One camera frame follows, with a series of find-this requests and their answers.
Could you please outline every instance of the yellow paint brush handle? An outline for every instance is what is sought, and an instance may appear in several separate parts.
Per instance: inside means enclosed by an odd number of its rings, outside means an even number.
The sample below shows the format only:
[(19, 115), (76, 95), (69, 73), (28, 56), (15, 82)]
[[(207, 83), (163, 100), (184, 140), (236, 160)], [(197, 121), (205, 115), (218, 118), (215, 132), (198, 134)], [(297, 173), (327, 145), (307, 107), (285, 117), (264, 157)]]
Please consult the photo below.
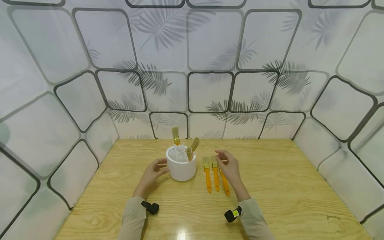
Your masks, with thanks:
[(223, 179), (223, 187), (224, 187), (225, 194), (229, 197), (228, 180), (225, 178), (223, 172), (220, 172), (220, 173), (221, 173), (221, 178)]
[(220, 183), (218, 181), (218, 173), (217, 173), (217, 167), (213, 167), (212, 168), (213, 171), (214, 171), (214, 179), (215, 179), (215, 187), (216, 187), (216, 191), (218, 192), (220, 190)]
[(209, 168), (204, 169), (204, 171), (205, 171), (205, 178), (207, 180), (207, 189), (208, 189), (208, 192), (211, 193), (212, 185), (211, 185), (211, 177), (209, 176)]

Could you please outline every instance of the yellow sticker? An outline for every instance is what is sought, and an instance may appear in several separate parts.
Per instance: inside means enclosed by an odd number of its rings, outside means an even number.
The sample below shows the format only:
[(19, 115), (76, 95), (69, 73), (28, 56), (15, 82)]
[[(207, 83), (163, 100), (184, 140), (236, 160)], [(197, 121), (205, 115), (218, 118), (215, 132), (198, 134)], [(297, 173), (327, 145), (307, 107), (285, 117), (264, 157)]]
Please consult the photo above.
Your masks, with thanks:
[(235, 211), (233, 211), (233, 216), (234, 217), (238, 217), (238, 216), (240, 216), (240, 214), (239, 214), (239, 212), (237, 210), (235, 210)]

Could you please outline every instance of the right hand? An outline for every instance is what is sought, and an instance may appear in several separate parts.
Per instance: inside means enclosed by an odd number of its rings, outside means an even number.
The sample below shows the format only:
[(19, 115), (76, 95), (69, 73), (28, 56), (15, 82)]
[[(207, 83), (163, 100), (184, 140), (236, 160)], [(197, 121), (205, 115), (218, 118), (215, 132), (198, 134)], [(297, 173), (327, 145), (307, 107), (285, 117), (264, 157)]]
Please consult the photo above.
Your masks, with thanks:
[(235, 183), (241, 182), (239, 161), (226, 150), (218, 149), (215, 152), (217, 152), (217, 165), (220, 166), (229, 183), (233, 186)]

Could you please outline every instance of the white plastic cup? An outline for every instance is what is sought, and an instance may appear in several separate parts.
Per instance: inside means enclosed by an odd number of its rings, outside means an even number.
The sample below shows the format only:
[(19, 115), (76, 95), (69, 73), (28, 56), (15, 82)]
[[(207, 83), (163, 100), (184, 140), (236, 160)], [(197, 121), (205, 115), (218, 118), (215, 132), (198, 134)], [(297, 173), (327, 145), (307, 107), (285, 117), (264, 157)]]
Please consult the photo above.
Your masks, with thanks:
[(188, 160), (184, 145), (173, 145), (166, 151), (169, 175), (176, 181), (187, 181), (196, 173), (196, 154), (193, 153), (191, 161)]

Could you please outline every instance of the black outline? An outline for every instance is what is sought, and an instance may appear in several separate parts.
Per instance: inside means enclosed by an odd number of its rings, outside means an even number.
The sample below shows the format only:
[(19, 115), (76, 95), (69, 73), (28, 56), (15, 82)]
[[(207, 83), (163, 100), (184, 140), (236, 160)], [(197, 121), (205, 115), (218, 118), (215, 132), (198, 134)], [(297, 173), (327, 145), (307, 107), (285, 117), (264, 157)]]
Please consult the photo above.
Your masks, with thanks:
[(65, 0), (60, 0), (59, 3), (22, 2), (22, 1), (11, 1), (11, 0), (2, 0), (2, 1), (9, 5), (25, 5), (25, 6), (62, 7), (65, 4)]
[(185, 4), (185, 0), (181, 0), (179, 5), (134, 5), (125, 0), (125, 3), (131, 8), (182, 8)]
[(179, 72), (179, 71), (153, 71), (153, 72), (155, 72), (155, 73), (162, 73), (162, 74), (168, 74), (168, 73), (171, 73), (171, 74), (181, 74), (181, 75), (183, 75), (183, 77), (184, 77), (184, 80), (185, 80), (185, 89), (183, 88), (182, 90), (185, 90), (185, 94), (186, 94), (186, 96), (185, 96), (185, 99), (183, 99), (183, 100), (185, 100), (185, 102), (186, 102), (186, 104), (185, 104), (185, 109), (183, 110), (183, 111), (179, 111), (178, 113), (181, 113), (181, 112), (188, 112), (188, 83), (187, 83), (187, 78), (188, 78), (188, 76), (187, 76), (187, 74), (185, 73), (185, 72)]
[[(104, 113), (97, 119), (97, 121), (94, 121), (92, 124), (91, 124), (91, 127), (89, 128), (89, 130), (84, 134), (84, 140), (86, 141), (86, 143), (88, 144), (88, 141), (89, 141), (89, 138), (88, 138), (88, 134), (89, 134), (89, 132), (91, 132), (91, 129), (92, 129), (92, 127), (96, 124), (96, 122), (98, 122), (104, 115), (107, 115), (107, 117), (112, 121), (112, 124), (113, 124), (113, 129), (116, 131), (116, 133), (117, 133), (117, 139), (115, 140), (115, 142), (117, 141), (117, 140), (119, 140), (120, 139), (120, 135), (119, 135), (119, 132), (118, 132), (118, 130), (117, 130), (117, 128), (116, 128), (116, 125), (115, 125), (115, 122), (113, 121), (113, 118), (111, 117), (111, 114), (109, 113), (109, 111), (108, 110), (106, 110), (106, 111), (104, 111)], [(101, 159), (99, 159), (98, 158), (98, 156), (96, 155), (96, 153), (95, 153), (95, 151), (93, 150), (93, 148), (91, 147), (91, 145), (89, 144), (88, 145), (88, 147), (89, 147), (89, 149), (91, 150), (91, 152), (96, 156), (96, 160), (97, 160), (97, 162), (99, 163), (99, 166), (100, 166), (100, 164), (104, 161), (104, 159), (103, 160), (101, 160)]]
[(261, 137), (261, 135), (262, 135), (262, 133), (263, 133), (264, 127), (265, 127), (265, 123), (266, 123), (266, 121), (267, 121), (267, 119), (268, 119), (268, 116), (269, 116), (271, 113), (293, 113), (293, 114), (295, 114), (295, 113), (302, 113), (302, 114), (304, 115), (303, 120), (301, 121), (300, 125), (298, 126), (298, 128), (297, 128), (297, 130), (295, 131), (295, 134), (293, 135), (293, 137), (291, 138), (291, 140), (293, 140), (293, 139), (296, 137), (297, 133), (299, 132), (299, 129), (301, 128), (301, 126), (303, 125), (303, 123), (304, 123), (304, 121), (305, 121), (305, 119), (306, 119), (306, 117), (307, 117), (307, 115), (306, 115), (304, 112), (301, 112), (301, 111), (284, 111), (284, 110), (270, 111), (270, 112), (267, 113), (267, 115), (265, 116), (265, 120), (264, 120), (263, 128), (262, 128), (262, 130), (261, 130), (261, 132), (260, 132), (260, 134), (259, 134), (259, 137), (258, 137), (257, 139), (260, 139), (260, 137)]
[(253, 13), (253, 12), (295, 12), (298, 14), (299, 16), (299, 19), (297, 20), (297, 24), (296, 24), (296, 28), (295, 30), (293, 31), (293, 34), (292, 34), (292, 37), (291, 37), (291, 41), (289, 42), (288, 44), (288, 47), (287, 47), (287, 50), (285, 52), (285, 56), (284, 56), (284, 59), (281, 63), (281, 65), (276, 69), (276, 70), (279, 70), (285, 63), (285, 60), (288, 56), (288, 53), (289, 53), (289, 50), (291, 49), (291, 45), (293, 43), (293, 39), (295, 38), (296, 36), (296, 32), (297, 32), (297, 29), (299, 28), (299, 24), (301, 22), (301, 18), (303, 16), (303, 13), (301, 12), (300, 9), (251, 9), (251, 10), (248, 10), (245, 15), (244, 15), (244, 20), (243, 20), (243, 23), (241, 25), (241, 29), (240, 29), (240, 42), (239, 42), (239, 46), (238, 46), (238, 55), (236, 57), (236, 62), (235, 62), (235, 67), (238, 71), (253, 71), (253, 70), (265, 70), (263, 68), (260, 68), (260, 69), (242, 69), (239, 67), (239, 58), (240, 58), (240, 52), (241, 52), (241, 47), (242, 47), (242, 44), (243, 44), (243, 39), (244, 39), (244, 31), (245, 31), (245, 24), (246, 24), (246, 21), (247, 21), (247, 17), (249, 14)]
[(377, 112), (377, 110), (381, 107), (384, 106), (384, 103), (380, 103), (380, 104), (377, 104), (375, 106), (373, 106), (369, 112), (365, 115), (365, 117), (363, 118), (363, 120), (359, 123), (359, 125), (357, 126), (357, 128), (355, 129), (355, 131), (353, 131), (353, 133), (351, 134), (351, 140), (348, 141), (347, 143), (347, 147), (349, 149), (349, 151), (359, 160), (359, 162), (367, 169), (367, 171), (372, 175), (372, 177), (379, 183), (379, 185), (384, 189), (384, 182), (381, 182), (375, 174), (373, 174), (373, 172), (371, 172), (371, 170), (369, 169), (369, 167), (367, 165), (365, 165), (364, 161), (361, 160), (361, 158), (357, 155), (357, 153), (355, 153), (352, 148), (351, 148), (351, 143), (353, 141), (353, 139), (355, 139), (355, 137), (364, 129), (364, 126), (367, 125), (367, 123), (369, 123), (369, 120), (373, 117), (373, 115)]
[(336, 138), (336, 136), (335, 136), (332, 132), (329, 132), (328, 129), (326, 129), (323, 125), (321, 125), (316, 119), (313, 119), (311, 116), (308, 116), (308, 117), (306, 117), (306, 118), (304, 119), (303, 124), (300, 126), (300, 128), (298, 129), (296, 135), (295, 135), (294, 138), (292, 139), (293, 141), (296, 140), (295, 138), (296, 138), (297, 135), (299, 134), (299, 130), (301, 130), (301, 128), (304, 126), (305, 122), (306, 122), (307, 120), (309, 120), (309, 119), (312, 120), (313, 122), (315, 122), (317, 125), (319, 125), (319, 127), (321, 127), (321, 128), (328, 134), (328, 135), (330, 135), (330, 136), (336, 141), (336, 143), (337, 143), (337, 145), (338, 145), (338, 148), (337, 148), (334, 152), (332, 152), (329, 156), (327, 156), (326, 158), (324, 158), (323, 160), (321, 160), (321, 161), (317, 164), (317, 166), (314, 165), (314, 167), (316, 167), (316, 170), (319, 171), (319, 167), (320, 167), (320, 165), (321, 165), (325, 160), (327, 160), (328, 158), (330, 158), (331, 156), (333, 156), (335, 153), (337, 153), (337, 151), (339, 151), (339, 150), (341, 149), (341, 143), (339, 142), (339, 140)]
[(77, 122), (75, 121), (75, 119), (73, 118), (73, 116), (71, 115), (71, 113), (68, 111), (68, 109), (67, 109), (67, 107), (65, 106), (65, 104), (61, 101), (61, 99), (60, 99), (59, 96), (57, 95), (57, 89), (58, 89), (59, 87), (63, 86), (63, 85), (66, 85), (67, 83), (70, 83), (70, 82), (76, 80), (78, 77), (81, 77), (81, 76), (82, 76), (83, 74), (85, 74), (85, 73), (91, 73), (91, 74), (93, 75), (94, 79), (95, 79), (95, 83), (97, 84), (97, 81), (96, 81), (96, 75), (95, 75), (92, 71), (90, 71), (90, 70), (86, 70), (86, 71), (84, 71), (84, 72), (82, 72), (82, 73), (76, 75), (74, 78), (72, 78), (72, 79), (70, 79), (70, 80), (68, 80), (68, 81), (66, 81), (66, 82), (60, 83), (60, 84), (54, 86), (54, 88), (53, 88), (53, 92), (54, 92), (54, 94), (55, 94), (57, 100), (58, 100), (59, 103), (64, 107), (65, 111), (67, 112), (67, 114), (69, 115), (69, 117), (73, 120), (73, 122), (75, 123), (77, 129), (79, 129), (79, 131), (80, 131), (81, 133), (86, 133), (86, 132), (88, 131), (88, 129), (91, 127), (92, 123), (93, 123), (94, 121), (96, 121), (97, 119), (99, 119), (100, 116), (101, 116), (101, 115), (108, 109), (108, 106), (105, 105), (105, 108), (104, 108), (104, 110), (101, 112), (101, 114), (100, 114), (98, 117), (96, 117), (94, 120), (92, 120), (91, 123), (88, 125), (88, 127), (87, 127), (85, 130), (82, 130), (82, 129), (79, 127), (79, 125), (77, 124)]
[[(189, 77), (192, 74), (210, 74), (210, 73), (214, 73), (214, 74), (230, 74), (231, 75), (232, 80), (231, 80), (231, 85), (229, 86), (228, 107), (227, 107), (227, 109), (224, 112), (209, 112), (209, 111), (196, 111), (196, 112), (194, 112), (194, 111), (192, 111), (190, 109), (190, 106), (189, 106), (189, 100), (190, 100), (190, 97), (189, 97)], [(209, 72), (193, 71), (193, 72), (189, 72), (188, 75), (187, 75), (187, 110), (190, 113), (213, 113), (213, 114), (215, 114), (215, 113), (226, 113), (226, 112), (228, 112), (229, 107), (230, 107), (230, 101), (231, 101), (231, 98), (232, 98), (234, 84), (235, 84), (235, 75), (233, 74), (233, 72), (230, 72), (230, 71), (209, 71)]]
[(155, 135), (155, 129), (153, 128), (153, 124), (152, 124), (152, 119), (151, 119), (151, 115), (154, 114), (154, 113), (176, 113), (176, 114), (183, 114), (186, 116), (187, 118), (187, 137), (185, 139), (188, 139), (189, 138), (189, 117), (186, 113), (181, 113), (181, 112), (161, 112), (161, 111), (158, 111), (158, 112), (150, 112), (148, 117), (149, 117), (149, 121), (151, 123), (151, 128), (152, 128), (152, 133), (153, 133), (153, 137), (155, 139), (160, 139), (160, 138), (157, 138), (156, 135)]
[[(46, 91), (44, 92), (43, 94), (37, 96), (36, 98), (34, 98), (33, 100), (29, 101), (28, 103), (24, 104), (23, 106), (19, 107), (18, 109), (12, 111), (11, 113), (9, 113), (8, 115), (4, 116), (2, 119), (0, 119), (0, 122), (3, 122), (3, 121), (6, 121), (8, 120), (9, 118), (13, 117), (15, 114), (21, 112), (22, 110), (26, 109), (27, 107), (31, 106), (32, 104), (36, 103), (37, 101), (39, 101), (40, 99), (44, 98), (45, 96), (52, 96), (56, 101), (57, 103), (59, 104), (59, 106), (61, 107), (61, 109), (63, 110), (63, 112), (65, 113), (65, 115), (69, 118), (69, 120), (71, 121), (71, 123), (73, 124), (73, 127), (76, 129), (77, 133), (78, 133), (78, 136), (77, 136), (77, 139), (76, 141), (71, 145), (70, 149), (74, 146), (74, 144), (76, 144), (76, 142), (81, 138), (81, 133), (79, 131), (79, 128), (76, 126), (76, 123), (75, 121), (70, 117), (70, 115), (68, 114), (68, 112), (65, 110), (64, 106), (59, 102), (59, 99), (57, 98), (56, 95), (54, 95), (52, 92), (50, 91)], [(30, 169), (28, 169), (28, 171), (30, 171), (32, 174), (34, 174), (34, 176), (36, 176), (39, 180), (45, 180), (45, 179), (48, 179), (48, 177), (51, 175), (51, 173), (55, 170), (56, 166), (53, 168), (53, 170), (45, 175), (45, 176), (41, 176), (38, 172), (36, 172), (27, 162), (25, 162), (24, 160), (22, 160), (21, 158), (19, 158), (16, 154), (14, 154), (12, 152), (11, 149), (8, 149), (8, 151), (13, 154), (16, 159), (16, 161), (18, 161), (20, 164), (24, 165), (26, 168), (29, 167)]]
[(367, 6), (371, 0), (368, 0), (366, 3), (363, 3), (362, 5), (327, 5), (327, 6), (321, 6), (321, 5), (313, 5), (312, 0), (308, 0), (308, 7), (310, 8), (363, 8)]
[[(239, 74), (242, 74), (242, 73), (276, 73), (277, 74), (277, 79), (276, 79), (276, 82), (273, 86), (273, 89), (272, 89), (272, 93), (271, 93), (271, 99), (269, 100), (269, 103), (268, 103), (268, 106), (265, 110), (262, 110), (262, 111), (249, 111), (249, 112), (234, 112), (231, 110), (231, 105), (232, 105), (232, 98), (233, 98), (233, 92), (235, 90), (235, 83), (236, 83), (236, 77), (237, 75)], [(272, 99), (273, 97), (275, 96), (275, 92), (276, 92), (276, 89), (277, 89), (277, 84), (279, 82), (279, 78), (280, 78), (280, 72), (278, 70), (247, 70), (247, 71), (239, 71), (235, 74), (235, 79), (233, 81), (233, 88), (231, 88), (231, 92), (230, 92), (230, 102), (228, 103), (228, 112), (230, 113), (263, 113), (263, 112), (266, 112), (269, 110), (271, 104), (272, 104)]]
[(237, 53), (236, 53), (236, 59), (235, 59), (235, 62), (233, 63), (233, 67), (231, 69), (225, 69), (225, 70), (220, 70), (220, 69), (210, 69), (210, 70), (207, 70), (207, 69), (192, 69), (192, 67), (189, 66), (189, 63), (190, 63), (190, 60), (189, 60), (189, 16), (192, 14), (192, 13), (195, 13), (195, 12), (215, 12), (215, 13), (218, 13), (218, 12), (224, 12), (224, 13), (239, 13), (240, 14), (240, 17), (241, 17), (241, 21), (240, 21), (240, 27), (243, 25), (243, 22), (245, 20), (245, 17), (244, 17), (244, 13), (242, 10), (239, 10), (239, 9), (227, 9), (227, 8), (215, 8), (215, 11), (210, 11), (210, 10), (207, 10), (207, 9), (201, 9), (199, 8), (199, 10), (190, 10), (188, 11), (187, 13), (187, 16), (186, 16), (186, 29), (187, 29), (187, 34), (186, 34), (186, 49), (187, 49), (187, 52), (186, 52), (186, 58), (187, 58), (187, 69), (190, 71), (190, 72), (202, 72), (202, 71), (206, 71), (206, 72), (210, 72), (210, 71), (222, 71), (222, 72), (225, 72), (225, 71), (234, 71), (236, 69), (236, 64), (237, 64), (237, 61), (238, 61), (238, 58), (239, 58), (239, 55), (240, 55), (240, 47), (241, 47), (241, 41), (243, 40), (242, 39), (242, 30), (240, 29), (240, 32), (239, 32), (239, 38), (238, 38), (238, 41), (237, 41)]
[(313, 103), (311, 104), (311, 106), (310, 106), (307, 110), (300, 110), (300, 111), (302, 111), (302, 112), (309, 112), (309, 111), (312, 109), (312, 107), (313, 107), (313, 105), (314, 105), (314, 103), (315, 103), (315, 100), (319, 97), (321, 91), (322, 91), (323, 88), (326, 86), (326, 84), (327, 84), (327, 82), (328, 82), (328, 80), (329, 80), (329, 73), (327, 73), (327, 72), (323, 72), (323, 71), (317, 71), (317, 70), (300, 70), (300, 71), (288, 71), (288, 72), (289, 72), (289, 73), (321, 73), (321, 74), (323, 74), (323, 75), (325, 76), (325, 81), (324, 81), (323, 85), (320, 87), (320, 90), (319, 90), (318, 94), (315, 96), (315, 98), (314, 98)]
[[(107, 96), (105, 95), (104, 93), (104, 89), (101, 85), (101, 82), (100, 82), (100, 79), (99, 79), (99, 72), (111, 72), (111, 73), (134, 73), (136, 74), (138, 77), (139, 77), (139, 81), (140, 81), (140, 88), (141, 88), (141, 92), (143, 94), (143, 101), (144, 101), (144, 110), (140, 110), (140, 111), (134, 111), (134, 110), (126, 110), (126, 109), (115, 109), (115, 108), (111, 108), (111, 106), (109, 105), (108, 103), (108, 100), (107, 100)], [(147, 111), (148, 107), (147, 107), (147, 99), (146, 99), (146, 94), (144, 92), (144, 88), (142, 87), (142, 80), (141, 80), (141, 77), (140, 77), (140, 74), (138, 72), (136, 72), (135, 70), (107, 70), (107, 69), (103, 69), (103, 70), (96, 70), (95, 72), (95, 79), (96, 79), (96, 82), (97, 82), (97, 85), (99, 86), (99, 89), (100, 89), (100, 93), (104, 99), (104, 103), (105, 105), (107, 106), (107, 108), (111, 109), (111, 110), (115, 110), (115, 111), (125, 111), (125, 112), (133, 112), (133, 113), (144, 113)]]
[(247, 0), (243, 0), (243, 2), (240, 5), (211, 5), (211, 6), (206, 6), (206, 5), (193, 5), (190, 0), (187, 0), (187, 5), (190, 8), (193, 9), (214, 9), (214, 8), (221, 8), (221, 9), (237, 9), (237, 8), (242, 8)]
[(379, 6), (376, 4), (376, 0), (372, 0), (372, 8), (373, 9), (379, 9), (379, 10), (384, 10), (384, 6)]
[(80, 72), (82, 71), (86, 71), (87, 69), (90, 68), (90, 66), (92, 66), (92, 61), (89, 61), (88, 59), (88, 50), (87, 50), (87, 47), (86, 45), (81, 41), (82, 39), (82, 36), (78, 30), (78, 28), (76, 27), (76, 21), (73, 19), (71, 13), (65, 9), (65, 8), (62, 8), (62, 7), (57, 7), (57, 8), (46, 8), (46, 7), (40, 7), (39, 5), (32, 5), (32, 6), (24, 6), (24, 5), (14, 5), (14, 6), (11, 6), (11, 7), (8, 7), (8, 10), (7, 10), (7, 13), (8, 13), (8, 17), (9, 19), (11, 20), (12, 22), (12, 25), (14, 26), (14, 28), (16, 29), (17, 33), (19, 34), (21, 40), (23, 41), (25, 47), (27, 48), (29, 54), (31, 55), (33, 61), (35, 62), (37, 68), (39, 69), (41, 75), (43, 76), (44, 80), (51, 86), (55, 86), (56, 84), (60, 84), (60, 83), (63, 83), (63, 82), (66, 82), (68, 81), (69, 79), (73, 78), (74, 76), (76, 76), (77, 74), (79, 74), (79, 72), (77, 73), (74, 73), (72, 74), (71, 76), (69, 77), (66, 77), (58, 82), (52, 82), (48, 79), (48, 77), (46, 76), (45, 72), (43, 71), (42, 67), (40, 66), (40, 63), (37, 61), (37, 58), (35, 56), (35, 54), (33, 53), (32, 49), (30, 48), (27, 40), (25, 39), (24, 35), (22, 34), (21, 30), (19, 29), (18, 25), (16, 24), (14, 18), (13, 18), (13, 12), (16, 11), (16, 10), (45, 10), (45, 11), (62, 11), (64, 12), (65, 14), (68, 15), (74, 29), (75, 29), (75, 32), (77, 34), (77, 37), (79, 38), (79, 42), (80, 42), (80, 45), (81, 45), (81, 48), (83, 49), (83, 52), (84, 52), (84, 55), (87, 59), (87, 67), (85, 67), (84, 69), (80, 70)]
[[(212, 117), (214, 117), (215, 118), (215, 116), (213, 115), (213, 114), (211, 114), (211, 113), (192, 113), (192, 114), (189, 114), (188, 115), (188, 120), (189, 120), (189, 122), (190, 122), (190, 118), (192, 117), (192, 116), (196, 116), (196, 115), (210, 115), (210, 116), (212, 116)], [(223, 134), (221, 134), (221, 137), (220, 138), (216, 138), (216, 139), (224, 139), (224, 133), (225, 133), (225, 130), (226, 130), (226, 128), (227, 128), (227, 116), (225, 115), (225, 120), (217, 120), (216, 118), (215, 118), (215, 120), (216, 121), (218, 121), (218, 122), (221, 122), (221, 121), (223, 121), (224, 122), (224, 129), (223, 129)]]
[(67, 205), (67, 208), (71, 211), (73, 209), (73, 207), (70, 207), (68, 201), (64, 198), (63, 195), (61, 195), (58, 191), (56, 191), (52, 186), (51, 186), (51, 178), (52, 176), (56, 173), (56, 171), (61, 167), (61, 165), (64, 163), (64, 161), (68, 158), (68, 156), (72, 153), (73, 149), (80, 143), (80, 142), (85, 142), (85, 145), (87, 146), (88, 150), (91, 152), (91, 154), (93, 155), (93, 157), (95, 158), (96, 162), (97, 162), (97, 169), (95, 171), (95, 173), (97, 172), (97, 170), (99, 169), (99, 161), (97, 160), (97, 157), (96, 155), (94, 154), (94, 152), (91, 150), (91, 148), (89, 147), (87, 141), (84, 139), (84, 138), (81, 138), (79, 139), (76, 144), (74, 146), (72, 146), (72, 148), (70, 149), (70, 151), (64, 156), (64, 159), (59, 163), (58, 166), (56, 166), (56, 169), (51, 173), (51, 175), (49, 176), (48, 178), (48, 181), (47, 181), (47, 187), (52, 191), (54, 192), (57, 196), (59, 196), (65, 203), (65, 205)]
[(80, 27), (79, 27), (79, 24), (77, 23), (77, 19), (76, 19), (76, 12), (78, 11), (89, 11), (89, 12), (120, 12), (122, 13), (125, 18), (127, 19), (127, 24), (128, 24), (128, 30), (129, 30), (129, 35), (130, 35), (130, 38), (131, 38), (131, 42), (132, 42), (132, 49), (133, 49), (133, 55), (135, 57), (135, 62), (136, 62), (136, 67), (139, 66), (138, 64), (138, 61), (137, 61), (137, 56), (136, 56), (136, 49), (135, 49), (135, 44), (134, 44), (134, 41), (133, 41), (133, 35), (132, 35), (132, 30), (131, 30), (131, 25), (129, 24), (129, 19), (128, 19), (128, 14), (123, 10), (123, 9), (120, 9), (120, 8), (73, 8), (72, 9), (72, 18), (73, 18), (73, 22), (74, 22), (74, 28), (76, 29), (78, 35), (79, 35), (79, 40), (80, 40), (80, 43), (82, 44), (83, 48), (86, 50), (86, 56), (88, 58), (88, 61), (89, 61), (89, 64), (92, 65), (92, 67), (96, 68), (97, 70), (120, 70), (118, 68), (101, 68), (101, 67), (97, 67), (93, 61), (92, 61), (92, 58), (89, 54), (89, 51), (88, 51), (88, 48), (87, 48), (87, 45), (84, 41), (84, 37), (83, 37), (83, 34), (81, 33), (81, 30), (80, 30)]
[[(377, 13), (377, 14), (384, 15), (384, 13), (383, 13), (382, 11), (373, 9), (373, 10), (367, 12), (367, 13), (363, 16), (363, 18), (361, 19), (361, 21), (360, 21), (360, 23), (359, 23), (358, 28), (356, 29), (356, 32), (353, 34), (353, 37), (352, 37), (351, 41), (348, 43), (348, 47), (347, 47), (347, 49), (345, 49), (345, 52), (343, 53), (343, 56), (341, 57), (339, 63), (338, 63), (337, 66), (336, 66), (336, 69), (335, 69), (336, 75), (342, 77), (342, 74), (339, 73), (339, 67), (340, 67), (340, 65), (341, 65), (341, 62), (344, 60), (344, 57), (345, 57), (345, 55), (347, 54), (349, 48), (351, 47), (352, 42), (353, 42), (353, 40), (355, 39), (356, 35), (358, 34), (358, 32), (359, 32), (359, 30), (360, 30), (360, 27), (361, 27), (361, 25), (363, 24), (364, 20), (365, 20), (369, 15), (371, 15), (371, 14), (373, 14), (373, 13)], [(344, 78), (344, 79), (347, 80), (348, 82), (350, 82), (350, 84), (354, 85), (356, 88), (360, 88), (360, 89), (362, 89), (364, 92), (369, 93), (369, 94), (371, 94), (371, 95), (381, 96), (381, 95), (384, 94), (384, 91), (381, 91), (381, 92), (378, 92), (378, 93), (374, 93), (374, 92), (368, 91), (367, 89), (365, 89), (365, 88), (363, 88), (363, 87), (358, 86), (356, 83), (354, 83), (354, 82), (353, 82), (352, 80), (350, 80), (350, 79), (347, 79), (347, 78)]]
[(17, 212), (17, 214), (12, 218), (12, 220), (9, 222), (9, 224), (5, 227), (4, 231), (2, 231), (2, 233), (0, 233), (0, 239), (5, 235), (5, 233), (8, 231), (8, 229), (16, 221), (16, 219), (19, 217), (19, 215), (22, 213), (22, 211), (25, 209), (25, 207), (28, 205), (28, 203), (32, 200), (33, 196), (35, 196), (36, 193), (39, 191), (40, 186), (41, 186), (40, 180), (35, 175), (33, 175), (25, 166), (23, 166), (20, 162), (18, 162), (11, 154), (9, 154), (3, 147), (4, 147), (3, 144), (0, 142), (0, 153), (4, 154), (14, 164), (16, 164), (24, 172), (26, 172), (30, 177), (32, 177), (32, 179), (36, 181), (36, 189), (31, 194), (31, 196), (28, 198), (28, 200), (24, 203), (24, 205), (21, 207), (21, 209)]
[[(313, 109), (315, 108), (317, 102), (319, 101), (319, 99), (320, 99), (321, 96), (323, 95), (325, 89), (327, 89), (327, 87), (328, 87), (329, 83), (331, 82), (331, 80), (334, 79), (334, 78), (337, 78), (339, 81), (348, 84), (351, 88), (353, 88), (353, 89), (356, 90), (357, 92), (362, 93), (362, 94), (364, 94), (364, 95), (366, 95), (366, 96), (368, 96), (368, 97), (371, 97), (371, 99), (372, 99), (372, 101), (373, 101), (370, 110), (365, 114), (365, 116), (362, 118), (362, 120), (360, 121), (360, 123), (356, 126), (356, 129), (350, 134), (349, 137), (347, 137), (347, 139), (340, 139), (340, 138), (339, 138), (336, 134), (334, 134), (334, 133), (333, 133), (333, 132), (332, 132), (332, 131), (325, 125), (325, 124), (323, 124), (321, 121), (319, 121), (316, 117), (313, 116)], [(341, 77), (339, 77), (339, 76), (337, 76), (337, 75), (333, 75), (333, 76), (331, 76), (331, 77), (328, 79), (326, 85), (324, 86), (324, 88), (323, 88), (322, 91), (320, 92), (319, 96), (318, 96), (317, 99), (315, 100), (314, 105), (313, 105), (312, 109), (310, 110), (310, 116), (311, 116), (313, 119), (315, 119), (316, 121), (318, 121), (318, 123), (321, 124), (323, 127), (325, 127), (329, 132), (331, 132), (331, 133), (337, 138), (338, 141), (343, 142), (343, 143), (346, 143), (346, 142), (351, 141), (351, 139), (352, 139), (352, 137), (353, 137), (353, 134), (354, 134), (354, 132), (357, 130), (357, 128), (364, 126), (364, 124), (366, 123), (366, 118), (367, 118), (368, 113), (369, 113), (369, 112), (372, 110), (372, 108), (374, 108), (376, 105), (377, 105), (377, 99), (375, 98), (375, 96), (373, 96), (372, 94), (366, 93), (366, 92), (364, 92), (363, 90), (358, 89), (357, 87), (353, 86), (350, 82), (348, 82), (348, 81), (342, 79)]]
[(376, 213), (380, 212), (381, 210), (384, 209), (384, 204), (380, 205), (378, 208), (375, 210), (371, 211), (368, 213), (361, 221), (360, 224), (364, 224), (371, 216), (375, 215)]

